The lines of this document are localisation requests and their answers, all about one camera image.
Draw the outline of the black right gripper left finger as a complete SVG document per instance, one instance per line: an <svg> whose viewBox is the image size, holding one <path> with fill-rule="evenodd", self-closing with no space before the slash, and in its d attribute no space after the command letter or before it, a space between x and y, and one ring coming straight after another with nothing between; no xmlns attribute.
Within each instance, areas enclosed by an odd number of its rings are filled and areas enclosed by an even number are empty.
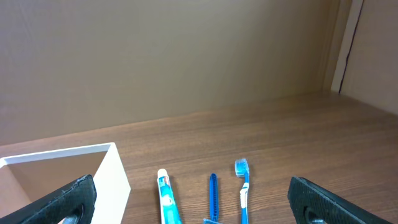
<svg viewBox="0 0 398 224"><path fill-rule="evenodd" d="M90 224L97 192L92 175L84 175L1 218L4 224Z"/></svg>

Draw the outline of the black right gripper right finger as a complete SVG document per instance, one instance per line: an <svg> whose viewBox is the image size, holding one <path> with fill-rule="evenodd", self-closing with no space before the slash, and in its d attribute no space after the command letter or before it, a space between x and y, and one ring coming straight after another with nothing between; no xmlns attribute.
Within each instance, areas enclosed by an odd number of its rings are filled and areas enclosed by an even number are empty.
<svg viewBox="0 0 398 224"><path fill-rule="evenodd" d="M291 178L287 198L297 224L391 224L303 177Z"/></svg>

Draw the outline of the white cardboard box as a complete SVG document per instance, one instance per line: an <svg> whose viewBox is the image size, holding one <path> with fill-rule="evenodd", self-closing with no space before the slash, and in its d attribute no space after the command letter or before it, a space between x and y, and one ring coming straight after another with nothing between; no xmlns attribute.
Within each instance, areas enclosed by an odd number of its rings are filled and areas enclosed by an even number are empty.
<svg viewBox="0 0 398 224"><path fill-rule="evenodd" d="M113 142L2 157L1 216L87 174L97 192L92 222L121 223L131 187Z"/></svg>

